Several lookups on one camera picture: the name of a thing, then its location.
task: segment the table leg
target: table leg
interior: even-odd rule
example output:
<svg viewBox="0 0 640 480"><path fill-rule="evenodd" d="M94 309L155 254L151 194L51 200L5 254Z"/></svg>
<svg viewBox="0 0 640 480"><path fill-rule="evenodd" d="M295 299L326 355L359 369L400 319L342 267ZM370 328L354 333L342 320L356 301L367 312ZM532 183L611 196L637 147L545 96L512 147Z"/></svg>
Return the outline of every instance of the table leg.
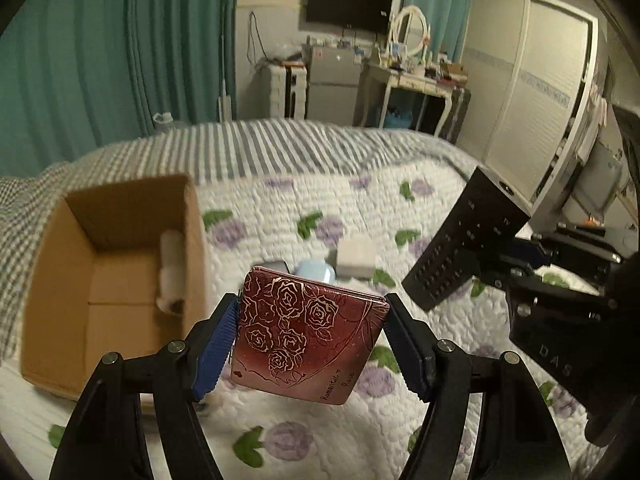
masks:
<svg viewBox="0 0 640 480"><path fill-rule="evenodd" d="M382 101L382 110L380 110L380 124L378 128L381 130L385 125L386 107L389 106L389 96L391 95L391 78L386 81L385 99Z"/></svg>
<svg viewBox="0 0 640 480"><path fill-rule="evenodd" d="M360 126L367 124L367 116L369 115L369 98L371 94L371 85L373 78L367 75L367 80L364 82L364 98L362 100L362 118L360 120Z"/></svg>
<svg viewBox="0 0 640 480"><path fill-rule="evenodd" d="M429 101L429 96L427 94L422 98L422 106L420 107L420 113L418 114L418 122L415 123L415 129L420 130L420 125L422 124L422 118L424 117L424 111L427 107L427 102Z"/></svg>
<svg viewBox="0 0 640 480"><path fill-rule="evenodd" d="M436 131L433 133L434 137L440 136L440 130L444 126L447 117L449 117L449 113L451 111L452 102L451 102L451 94L447 94L444 98L444 110L442 111L442 115L440 116L440 120L438 121L438 125L436 126Z"/></svg>

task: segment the wall-mounted tv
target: wall-mounted tv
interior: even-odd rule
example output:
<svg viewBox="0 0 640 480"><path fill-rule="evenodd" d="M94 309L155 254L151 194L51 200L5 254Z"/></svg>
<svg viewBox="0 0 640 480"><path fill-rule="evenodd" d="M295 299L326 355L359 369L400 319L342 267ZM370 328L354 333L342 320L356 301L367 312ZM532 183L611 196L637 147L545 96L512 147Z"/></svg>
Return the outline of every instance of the wall-mounted tv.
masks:
<svg viewBox="0 0 640 480"><path fill-rule="evenodd" d="M306 21L386 34L393 0L308 0Z"/></svg>

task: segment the vanity table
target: vanity table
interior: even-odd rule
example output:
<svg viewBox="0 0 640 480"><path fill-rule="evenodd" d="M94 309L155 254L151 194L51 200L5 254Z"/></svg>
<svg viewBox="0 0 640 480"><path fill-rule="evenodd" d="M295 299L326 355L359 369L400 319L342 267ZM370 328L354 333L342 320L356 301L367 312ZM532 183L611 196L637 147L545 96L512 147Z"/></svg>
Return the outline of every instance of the vanity table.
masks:
<svg viewBox="0 0 640 480"><path fill-rule="evenodd" d="M416 127L419 128L422 123L422 117L424 116L424 109L427 105L427 100L429 96L439 97L444 99L445 106L444 111L438 121L436 126L436 130L433 133L435 137L440 135L440 131L442 129L443 124L447 120L449 113L451 111L452 106L452 95L454 87L441 84L435 79L424 77L420 75L410 74L407 72L400 72L398 70L393 70L391 68L385 68L377 64L369 64L368 65L368 73L366 81L364 82L364 99L362 101L362 105L364 106L364 110L362 111L362 120L360 121L360 126L364 126L367 122L367 115L369 113L369 108L372 103L370 103L370 94L371 94L371 86L375 83L382 83L385 85L385 96L382 101L382 111L380 113L380 124L378 127L382 129L385 124L386 117L386 108L389 104L389 96L391 95L391 90L393 88L402 88L405 90L410 90L416 93L423 94L424 97L422 99L422 106L420 107L420 114L418 115L418 121L416 123Z"/></svg>

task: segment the gray striped blanket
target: gray striped blanket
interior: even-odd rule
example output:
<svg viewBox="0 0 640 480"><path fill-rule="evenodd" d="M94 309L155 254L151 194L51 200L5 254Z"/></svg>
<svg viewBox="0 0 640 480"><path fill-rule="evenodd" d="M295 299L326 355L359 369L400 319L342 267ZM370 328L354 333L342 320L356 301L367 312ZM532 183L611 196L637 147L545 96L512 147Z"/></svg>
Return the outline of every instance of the gray striped blanket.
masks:
<svg viewBox="0 0 640 480"><path fill-rule="evenodd" d="M446 142L409 130L345 128L311 121L199 124L112 144L34 178L0 178L0 357L18 343L20 313L47 219L66 192L145 176L187 173L203 185L246 176L359 174L424 158L465 179L475 163Z"/></svg>

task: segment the open cardboard box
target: open cardboard box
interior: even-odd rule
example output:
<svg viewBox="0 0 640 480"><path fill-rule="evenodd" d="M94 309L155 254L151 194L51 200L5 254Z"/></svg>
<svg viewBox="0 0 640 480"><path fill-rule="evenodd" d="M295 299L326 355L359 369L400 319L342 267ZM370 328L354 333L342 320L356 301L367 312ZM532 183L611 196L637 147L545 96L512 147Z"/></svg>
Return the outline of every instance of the open cardboard box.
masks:
<svg viewBox="0 0 640 480"><path fill-rule="evenodd" d="M160 235L185 234L184 313L156 307ZM109 184L60 199L47 224L24 312L21 372L77 399L101 356L127 359L184 338L207 315L206 246L185 175Z"/></svg>

